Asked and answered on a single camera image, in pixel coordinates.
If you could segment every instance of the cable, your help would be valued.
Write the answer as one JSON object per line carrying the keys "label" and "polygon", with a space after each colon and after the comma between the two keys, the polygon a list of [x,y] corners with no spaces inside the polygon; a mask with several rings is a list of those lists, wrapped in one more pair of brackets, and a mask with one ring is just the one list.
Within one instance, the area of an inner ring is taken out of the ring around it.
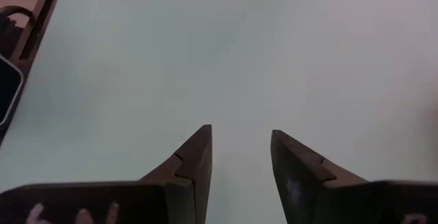
{"label": "cable", "polygon": [[0,8],[0,15],[3,15],[5,17],[9,17],[13,14],[23,14],[25,16],[28,16],[30,21],[34,21],[34,14],[31,10],[28,10],[26,8],[23,8],[18,5],[7,5],[2,8]]}

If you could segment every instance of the metal jaw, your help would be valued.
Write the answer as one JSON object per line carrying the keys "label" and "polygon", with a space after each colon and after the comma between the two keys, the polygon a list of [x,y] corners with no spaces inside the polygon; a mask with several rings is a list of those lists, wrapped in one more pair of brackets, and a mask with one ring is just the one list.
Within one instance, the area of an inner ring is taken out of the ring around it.
{"label": "metal jaw", "polygon": [[438,185],[367,182],[282,131],[272,168],[289,224],[438,223]]}
{"label": "metal jaw", "polygon": [[136,182],[40,184],[0,194],[0,223],[26,223],[31,209],[40,219],[74,223],[80,209],[104,223],[118,204],[117,224],[205,224],[211,179],[211,125],[202,126],[163,164]]}

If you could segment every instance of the white tabletop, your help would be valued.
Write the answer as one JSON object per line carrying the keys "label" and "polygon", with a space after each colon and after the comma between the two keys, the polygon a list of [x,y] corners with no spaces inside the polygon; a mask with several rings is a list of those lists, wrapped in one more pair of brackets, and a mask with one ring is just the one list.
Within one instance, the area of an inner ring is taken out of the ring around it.
{"label": "white tabletop", "polygon": [[208,223],[285,223],[282,129],[366,179],[438,180],[438,0],[59,0],[0,190],[139,179],[202,124]]}

